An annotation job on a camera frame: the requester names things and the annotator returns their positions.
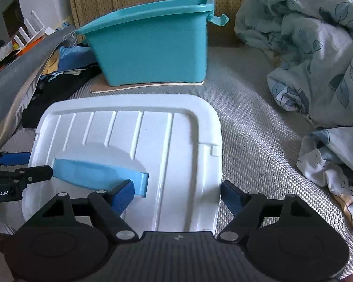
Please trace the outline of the teal plastic storage bin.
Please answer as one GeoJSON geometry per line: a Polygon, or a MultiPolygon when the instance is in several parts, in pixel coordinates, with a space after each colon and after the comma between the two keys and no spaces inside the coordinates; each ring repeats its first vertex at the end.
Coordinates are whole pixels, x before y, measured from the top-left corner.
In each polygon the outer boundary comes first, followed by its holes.
{"type": "Polygon", "coordinates": [[[79,28],[112,86],[200,83],[207,68],[207,24],[225,26],[214,0],[167,0],[106,14],[79,28]]]}

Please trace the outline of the white lid with blue handle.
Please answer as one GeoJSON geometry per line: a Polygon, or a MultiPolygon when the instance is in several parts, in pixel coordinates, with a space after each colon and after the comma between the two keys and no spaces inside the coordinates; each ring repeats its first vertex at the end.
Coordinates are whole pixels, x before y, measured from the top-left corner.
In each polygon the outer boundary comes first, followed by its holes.
{"type": "Polygon", "coordinates": [[[202,98],[129,94],[52,104],[37,126],[30,166],[57,160],[148,174],[123,219],[144,231],[215,231],[222,178],[221,125],[202,98]]]}

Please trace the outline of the floral light blue blanket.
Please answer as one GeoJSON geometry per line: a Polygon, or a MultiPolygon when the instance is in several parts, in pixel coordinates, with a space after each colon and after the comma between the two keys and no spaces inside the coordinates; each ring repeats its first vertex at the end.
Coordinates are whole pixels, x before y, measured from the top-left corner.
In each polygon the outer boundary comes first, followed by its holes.
{"type": "Polygon", "coordinates": [[[353,0],[244,0],[235,33],[277,60],[275,102],[314,126],[297,167],[353,226],[353,0]]]}

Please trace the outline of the white rack with orange box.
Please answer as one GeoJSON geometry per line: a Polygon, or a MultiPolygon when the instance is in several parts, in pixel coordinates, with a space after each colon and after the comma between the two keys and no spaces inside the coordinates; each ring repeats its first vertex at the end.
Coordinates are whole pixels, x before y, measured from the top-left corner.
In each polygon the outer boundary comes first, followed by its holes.
{"type": "Polygon", "coordinates": [[[25,53],[31,49],[38,40],[55,32],[51,27],[46,27],[34,10],[30,12],[30,18],[23,21],[26,29],[20,27],[14,34],[13,40],[0,46],[0,62],[11,53],[25,53]]]}

